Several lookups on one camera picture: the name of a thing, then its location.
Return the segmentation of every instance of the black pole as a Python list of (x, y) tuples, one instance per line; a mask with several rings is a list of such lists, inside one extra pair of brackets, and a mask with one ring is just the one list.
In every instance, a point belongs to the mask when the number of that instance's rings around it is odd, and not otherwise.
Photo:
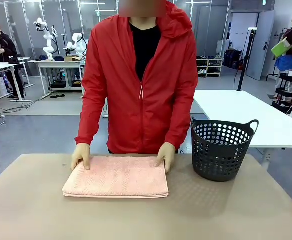
[(247, 52), (246, 52), (246, 56), (245, 56), (245, 60), (244, 60), (244, 65), (242, 66), (241, 76), (240, 76), (238, 89), (237, 89), (238, 92), (241, 92), (241, 86), (242, 86), (242, 82), (244, 80), (246, 67), (247, 67), (247, 63), (248, 63), (248, 60), (249, 60), (251, 45), (252, 45), (252, 41), (254, 40), (255, 34), (256, 34), (255, 31), (251, 31), (250, 36), (249, 36), (249, 43), (248, 43), (248, 47), (247, 47)]

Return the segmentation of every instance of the hand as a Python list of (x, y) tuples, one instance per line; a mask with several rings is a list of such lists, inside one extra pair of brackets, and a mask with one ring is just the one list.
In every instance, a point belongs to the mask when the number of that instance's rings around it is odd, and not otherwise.
[(165, 163), (165, 171), (169, 172), (175, 160), (176, 149), (174, 145), (165, 142), (159, 149), (157, 156), (157, 164), (159, 165), (163, 160)]
[(5, 52), (5, 50), (0, 48), (0, 54), (3, 54), (4, 52)]
[(90, 161), (89, 161), (90, 147), (86, 143), (79, 143), (74, 150), (74, 153), (71, 157), (71, 171), (75, 169), (79, 160), (83, 160), (85, 170), (90, 169)]

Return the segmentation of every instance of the red jacket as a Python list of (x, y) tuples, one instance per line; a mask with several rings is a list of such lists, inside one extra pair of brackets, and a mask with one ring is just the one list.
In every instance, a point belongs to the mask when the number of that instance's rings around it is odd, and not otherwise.
[(91, 143), (105, 98), (111, 152), (157, 154), (164, 142), (176, 149), (183, 143), (198, 82), (195, 38), (188, 16), (172, 3), (157, 25), (161, 39), (141, 82), (129, 19), (115, 15), (92, 29), (76, 144)]

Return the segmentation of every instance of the door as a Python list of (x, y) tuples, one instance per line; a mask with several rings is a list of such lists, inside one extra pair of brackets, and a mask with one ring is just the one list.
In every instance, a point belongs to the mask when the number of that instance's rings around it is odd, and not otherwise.
[(275, 11), (265, 11), (259, 14), (257, 31), (253, 42), (246, 75), (260, 80), (264, 67), (272, 27), (274, 25)]

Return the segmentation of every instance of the black basket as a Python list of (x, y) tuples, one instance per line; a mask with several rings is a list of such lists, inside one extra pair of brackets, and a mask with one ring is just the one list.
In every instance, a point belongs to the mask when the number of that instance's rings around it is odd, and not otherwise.
[(192, 166), (201, 177), (226, 182), (236, 177), (254, 131), (250, 125), (191, 118)]

